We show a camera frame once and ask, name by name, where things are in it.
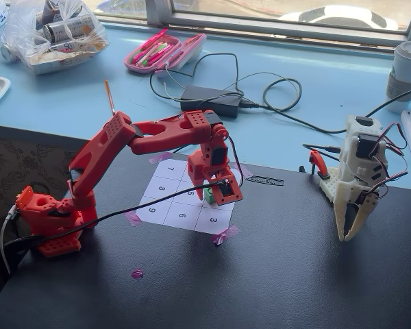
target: power adapter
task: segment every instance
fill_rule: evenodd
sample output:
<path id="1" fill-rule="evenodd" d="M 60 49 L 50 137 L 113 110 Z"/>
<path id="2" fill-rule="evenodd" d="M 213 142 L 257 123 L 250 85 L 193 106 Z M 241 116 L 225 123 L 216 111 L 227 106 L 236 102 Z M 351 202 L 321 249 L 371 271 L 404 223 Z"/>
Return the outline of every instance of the power adapter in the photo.
<path id="1" fill-rule="evenodd" d="M 226 95 L 228 90 L 204 88 L 198 86 L 187 86 L 184 90 L 180 102 L 183 111 L 191 110 L 213 110 L 217 115 L 236 118 L 238 116 L 241 96 Z M 210 101 L 198 101 L 198 99 L 208 99 L 219 97 Z"/>

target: green block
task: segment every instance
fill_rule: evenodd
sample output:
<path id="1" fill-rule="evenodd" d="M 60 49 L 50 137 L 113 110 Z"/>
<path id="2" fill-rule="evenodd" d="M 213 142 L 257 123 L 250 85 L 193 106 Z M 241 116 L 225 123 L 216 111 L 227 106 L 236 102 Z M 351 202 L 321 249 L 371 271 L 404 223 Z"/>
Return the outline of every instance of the green block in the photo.
<path id="1" fill-rule="evenodd" d="M 208 188 L 203 189 L 203 191 L 204 191 L 204 199 L 207 201 L 207 203 L 214 204 L 215 200 L 212 194 L 212 188 L 208 187 Z"/>

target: blue desk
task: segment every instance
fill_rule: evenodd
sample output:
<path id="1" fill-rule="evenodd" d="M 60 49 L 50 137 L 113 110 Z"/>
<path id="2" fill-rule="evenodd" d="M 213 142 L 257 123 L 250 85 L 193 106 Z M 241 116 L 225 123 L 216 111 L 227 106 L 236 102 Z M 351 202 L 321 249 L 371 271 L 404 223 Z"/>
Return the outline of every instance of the blue desk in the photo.
<path id="1" fill-rule="evenodd" d="M 123 58 L 154 29 L 107 26 L 111 45 L 95 59 L 75 69 L 43 76 L 33 76 L 22 64 L 0 62 L 0 76 L 11 81 L 8 93 L 0 101 L 0 126 L 48 132 L 75 138 L 91 138 L 110 118 L 104 79 L 117 110 L 133 121 L 169 117 L 179 112 L 179 105 L 156 97 L 149 87 L 149 76 L 130 73 Z M 184 39 L 188 34 L 170 32 Z M 238 56 L 240 76 L 270 71 L 298 79 L 303 85 L 300 103 L 289 114 L 326 129 L 342 129 L 348 114 L 365 115 L 385 100 L 387 75 L 392 56 L 363 54 L 346 49 L 322 49 L 308 45 L 289 45 L 279 41 L 264 42 L 226 36 L 209 36 L 203 54 L 232 52 Z M 190 72 L 192 65 L 184 68 Z M 205 59 L 194 81 L 179 81 L 211 88 L 225 88 L 235 78 L 232 57 Z M 272 75 L 255 75 L 240 83 L 246 97 L 261 102 L 264 87 L 275 80 Z M 182 89 L 169 80 L 169 93 L 179 96 Z M 158 90 L 164 93 L 156 80 Z M 294 89 L 277 85 L 269 93 L 271 103 L 280 107 L 292 101 Z M 381 110 L 375 115 L 385 126 L 400 121 L 399 115 Z M 233 137 L 241 162 L 296 171 L 309 167 L 308 152 L 302 143 L 341 145 L 343 135 L 330 136 L 289 121 L 268 110 L 241 110 L 237 119 L 224 118 Z M 190 153 L 193 147 L 184 149 Z M 388 152 L 390 172 L 401 171 L 404 162 Z M 391 183 L 411 188 L 411 153 L 406 149 L 409 174 Z M 336 166 L 326 159 L 328 166 Z"/>

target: cup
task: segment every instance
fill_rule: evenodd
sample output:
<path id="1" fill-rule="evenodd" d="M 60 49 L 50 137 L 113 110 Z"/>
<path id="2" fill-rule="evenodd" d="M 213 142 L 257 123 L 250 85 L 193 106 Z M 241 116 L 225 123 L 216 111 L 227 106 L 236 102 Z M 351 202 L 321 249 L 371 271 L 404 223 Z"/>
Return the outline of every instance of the cup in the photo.
<path id="1" fill-rule="evenodd" d="M 411 90 L 411 41 L 405 41 L 395 49 L 393 68 L 386 88 L 387 101 Z M 391 112 L 401 113 L 408 109 L 411 94 L 386 106 Z"/>

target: pink tape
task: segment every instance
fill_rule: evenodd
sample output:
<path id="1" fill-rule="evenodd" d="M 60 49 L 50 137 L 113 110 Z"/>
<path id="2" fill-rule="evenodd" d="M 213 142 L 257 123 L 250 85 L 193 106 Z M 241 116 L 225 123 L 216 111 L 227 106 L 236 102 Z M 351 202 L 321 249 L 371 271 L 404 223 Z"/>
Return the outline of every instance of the pink tape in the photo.
<path id="1" fill-rule="evenodd" d="M 136 280 L 143 279 L 143 271 L 142 269 L 135 269 L 131 272 L 131 277 Z"/>
<path id="2" fill-rule="evenodd" d="M 155 163 L 159 163 L 159 162 L 165 161 L 170 158 L 172 158 L 172 153 L 164 152 L 164 153 L 158 154 L 157 156 L 154 156 L 153 158 L 150 158 L 149 162 L 151 163 L 151 165 L 154 165 Z"/>
<path id="3" fill-rule="evenodd" d="M 232 163 L 233 168 L 236 168 L 237 170 L 239 170 L 238 168 L 238 164 L 237 163 Z M 242 169 L 242 174 L 244 175 L 245 178 L 250 178 L 251 176 L 254 176 L 252 172 L 250 172 L 250 170 L 248 170 L 243 164 L 240 164 L 240 168 Z"/>
<path id="4" fill-rule="evenodd" d="M 142 220 L 139 216 L 137 216 L 135 211 L 129 211 L 124 213 L 123 215 L 133 226 L 139 226 L 142 223 Z"/>
<path id="5" fill-rule="evenodd" d="M 238 229 L 238 227 L 236 225 L 232 225 L 221 233 L 212 236 L 212 241 L 215 245 L 221 245 L 224 243 L 224 241 L 232 238 L 239 232 L 240 230 Z"/>

